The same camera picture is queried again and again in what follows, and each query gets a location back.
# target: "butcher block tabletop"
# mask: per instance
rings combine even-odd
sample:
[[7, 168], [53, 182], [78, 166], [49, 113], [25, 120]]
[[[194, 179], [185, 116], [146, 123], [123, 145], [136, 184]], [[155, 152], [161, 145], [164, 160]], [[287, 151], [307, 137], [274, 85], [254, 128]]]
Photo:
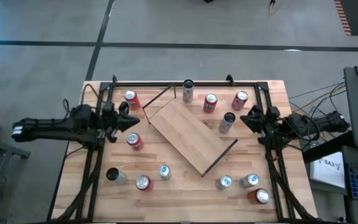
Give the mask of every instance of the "butcher block tabletop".
[[[291, 113], [284, 81], [266, 81], [270, 90], [273, 106], [278, 107], [281, 117]], [[91, 84], [96, 91], [100, 82]], [[115, 87], [113, 103], [118, 105], [125, 101], [126, 90], [134, 90], [141, 105], [156, 97], [165, 87]], [[94, 208], [94, 222], [276, 222], [274, 198], [269, 170], [265, 159], [265, 149], [257, 141], [259, 134], [252, 131], [239, 119], [246, 115], [256, 104], [254, 87], [219, 86], [194, 88], [193, 101], [182, 101], [183, 88], [176, 87], [177, 101], [183, 103], [196, 118], [204, 123], [213, 133], [220, 137], [225, 145], [238, 139], [230, 151], [202, 178], [200, 173], [146, 120], [143, 110], [130, 111], [129, 114], [140, 119], [140, 123], [124, 133], [116, 134], [117, 142], [106, 141], [98, 185], [98, 194]], [[249, 99], [243, 109], [233, 111], [231, 103], [238, 91], [246, 91]], [[214, 113], [203, 112], [204, 98], [208, 93], [218, 97]], [[266, 110], [263, 92], [262, 103]], [[171, 88], [146, 107], [148, 117], [159, 111], [172, 98]], [[96, 106], [97, 97], [90, 88], [85, 91], [84, 103]], [[236, 121], [227, 134], [218, 131], [220, 122], [227, 112], [236, 115]], [[134, 151], [126, 142], [127, 136], [138, 133], [144, 142], [144, 148]], [[67, 154], [80, 145], [70, 142]], [[79, 150], [65, 159], [61, 179], [58, 183], [52, 218], [57, 218], [71, 204], [81, 187], [86, 149]], [[303, 163], [302, 153], [293, 148], [283, 150], [287, 176], [291, 191], [307, 211], [317, 216], [311, 189]], [[167, 164], [172, 172], [170, 180], [162, 180], [158, 168]], [[106, 178], [109, 168], [117, 167], [127, 175], [127, 182], [119, 185]], [[257, 188], [265, 188], [270, 194], [267, 204], [254, 204], [247, 198], [247, 193], [256, 188], [242, 189], [239, 181], [247, 174], [255, 173], [260, 182]], [[140, 175], [147, 175], [154, 181], [151, 192], [143, 192], [135, 186]], [[215, 181], [222, 175], [230, 175], [232, 186], [218, 190]], [[83, 216], [87, 215], [90, 190], [85, 199]], [[288, 217], [285, 197], [281, 190], [280, 198], [285, 217]]]

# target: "gray floor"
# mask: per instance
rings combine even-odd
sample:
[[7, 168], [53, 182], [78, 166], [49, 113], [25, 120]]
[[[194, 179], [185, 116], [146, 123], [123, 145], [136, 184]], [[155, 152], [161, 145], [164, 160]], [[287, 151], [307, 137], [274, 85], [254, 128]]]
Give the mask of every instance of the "gray floor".
[[[107, 0], [0, 0], [0, 40], [94, 42]], [[105, 42], [358, 47], [344, 34], [331, 0], [286, 0], [274, 15], [269, 1], [116, 0]], [[0, 140], [32, 151], [14, 159], [0, 199], [8, 223], [46, 219], [65, 142], [15, 143], [11, 124], [21, 118], [59, 118], [62, 99], [75, 105], [92, 47], [0, 46]], [[285, 80], [288, 96], [342, 81], [358, 52], [102, 48], [93, 80]], [[293, 100], [303, 105], [324, 91]], [[349, 117], [346, 95], [334, 99]], [[325, 103], [321, 109], [334, 108]], [[343, 215], [342, 197], [313, 191], [319, 217]]]

